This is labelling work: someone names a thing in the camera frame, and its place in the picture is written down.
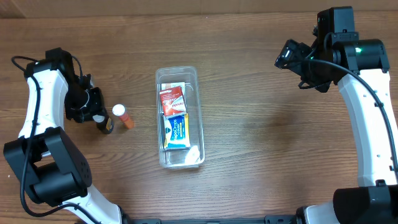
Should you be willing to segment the dark syrup bottle white cap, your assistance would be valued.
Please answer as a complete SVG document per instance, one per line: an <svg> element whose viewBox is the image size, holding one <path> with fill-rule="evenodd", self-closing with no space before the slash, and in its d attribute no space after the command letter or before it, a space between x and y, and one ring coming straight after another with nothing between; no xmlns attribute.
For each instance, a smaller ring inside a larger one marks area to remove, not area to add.
<svg viewBox="0 0 398 224"><path fill-rule="evenodd" d="M114 128L114 121L108 116L94 115L93 120L96 123L96 127L103 134L111 134Z"/></svg>

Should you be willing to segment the orange tablet tube white cap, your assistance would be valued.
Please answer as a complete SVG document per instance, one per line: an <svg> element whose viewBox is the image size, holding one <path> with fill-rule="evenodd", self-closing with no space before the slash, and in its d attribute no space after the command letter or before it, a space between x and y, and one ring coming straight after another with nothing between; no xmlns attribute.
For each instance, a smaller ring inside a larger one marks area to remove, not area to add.
<svg viewBox="0 0 398 224"><path fill-rule="evenodd" d="M127 127L128 129L132 129L134 127L134 122L131 119L130 115L127 113L124 105L122 104L114 105L112 112L123 122L125 127Z"/></svg>

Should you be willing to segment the red white medicine box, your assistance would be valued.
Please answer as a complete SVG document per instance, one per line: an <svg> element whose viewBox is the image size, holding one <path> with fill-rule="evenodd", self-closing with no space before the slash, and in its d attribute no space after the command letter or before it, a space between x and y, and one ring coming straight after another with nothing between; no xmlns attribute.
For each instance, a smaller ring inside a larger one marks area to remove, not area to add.
<svg viewBox="0 0 398 224"><path fill-rule="evenodd" d="M166 118L172 118L187 113L182 88L176 86L159 92L162 111Z"/></svg>

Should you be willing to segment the blue yellow lozenge box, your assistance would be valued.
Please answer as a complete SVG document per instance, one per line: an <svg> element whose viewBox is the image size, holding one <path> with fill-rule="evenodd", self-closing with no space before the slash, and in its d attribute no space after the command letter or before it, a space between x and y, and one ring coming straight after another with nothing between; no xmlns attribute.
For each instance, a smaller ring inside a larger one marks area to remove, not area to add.
<svg viewBox="0 0 398 224"><path fill-rule="evenodd" d="M166 150L190 147L188 114L164 118L164 129Z"/></svg>

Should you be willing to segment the white blue plaster box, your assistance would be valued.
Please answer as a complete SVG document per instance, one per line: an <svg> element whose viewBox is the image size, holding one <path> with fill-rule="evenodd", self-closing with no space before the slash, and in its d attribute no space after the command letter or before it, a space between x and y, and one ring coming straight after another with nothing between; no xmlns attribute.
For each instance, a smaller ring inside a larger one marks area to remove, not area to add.
<svg viewBox="0 0 398 224"><path fill-rule="evenodd" d="M178 86L182 89L182 93L185 94L185 82L162 83L161 90L166 90Z"/></svg>

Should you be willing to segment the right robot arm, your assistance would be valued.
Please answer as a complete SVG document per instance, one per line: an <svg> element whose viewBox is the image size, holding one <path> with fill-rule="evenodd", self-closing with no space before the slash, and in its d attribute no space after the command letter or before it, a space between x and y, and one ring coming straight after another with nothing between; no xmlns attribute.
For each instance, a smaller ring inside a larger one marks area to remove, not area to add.
<svg viewBox="0 0 398 224"><path fill-rule="evenodd" d="M381 40L362 40L350 6L317 15L315 41L288 40L275 65L300 77L299 88L321 93L336 85L348 109L358 157L358 186L337 189L330 202L300 207L269 223L396 223L397 124L389 61Z"/></svg>

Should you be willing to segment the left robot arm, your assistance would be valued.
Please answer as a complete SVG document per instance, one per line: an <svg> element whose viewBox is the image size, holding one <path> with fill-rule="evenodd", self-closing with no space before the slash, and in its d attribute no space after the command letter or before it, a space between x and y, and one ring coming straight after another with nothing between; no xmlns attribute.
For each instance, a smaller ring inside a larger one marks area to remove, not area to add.
<svg viewBox="0 0 398 224"><path fill-rule="evenodd" d="M43 60L29 59L22 70L29 86L27 114L18 138L4 145L4 157L30 216L66 209L85 223L130 223L92 184L88 161L65 132L65 119L94 121L104 134L114 128L101 90L92 75L75 73L76 61L61 48L46 51Z"/></svg>

